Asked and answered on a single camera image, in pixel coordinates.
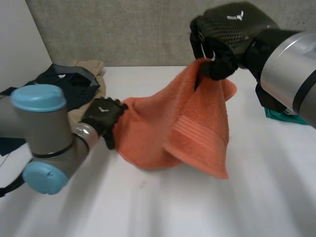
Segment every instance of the white logo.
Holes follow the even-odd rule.
[[[240,21],[242,21],[243,11],[241,11],[240,15],[237,15],[237,16],[226,16],[226,17],[229,20],[240,20]]]
[[[99,110],[101,111],[101,112],[108,112],[109,110],[104,110],[104,109],[102,109],[101,107],[99,107]]]

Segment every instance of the wall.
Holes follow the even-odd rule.
[[[189,23],[231,0],[26,0],[52,60],[107,66],[186,65]],[[280,26],[313,30],[316,1],[250,0]]]
[[[0,0],[0,91],[35,79],[51,64],[24,0]]]

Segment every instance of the beige cloth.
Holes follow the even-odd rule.
[[[102,70],[104,68],[104,63],[102,61],[98,61],[98,60],[76,61],[72,66],[86,68],[96,77],[98,83],[100,84],[100,87],[98,88],[94,96],[94,99],[105,97],[106,86],[104,83],[103,76],[101,76]],[[82,115],[88,109],[88,107],[90,106],[91,102],[94,99],[92,99],[89,103],[82,105],[79,109],[71,110],[68,112],[68,118],[69,118],[69,122],[71,126],[73,126],[74,124],[80,121]]]

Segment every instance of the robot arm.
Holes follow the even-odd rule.
[[[296,113],[316,128],[316,33],[281,30],[247,2],[207,10],[191,31],[196,58],[215,53],[206,75],[219,80],[238,67],[249,69],[262,106]]]
[[[26,138],[33,159],[23,180],[43,194],[56,194],[83,163],[99,137],[111,132],[127,109],[119,100],[95,99],[70,128],[62,90],[29,85],[0,99],[0,137]]]
[[[316,33],[265,30],[245,53],[261,104],[284,107],[316,128]],[[262,89],[271,96],[264,96]]]

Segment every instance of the gray concrete wall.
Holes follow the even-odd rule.
[[[53,62],[107,66],[186,65],[189,23],[231,0],[26,0]],[[280,26],[314,30],[314,0],[250,0]]]

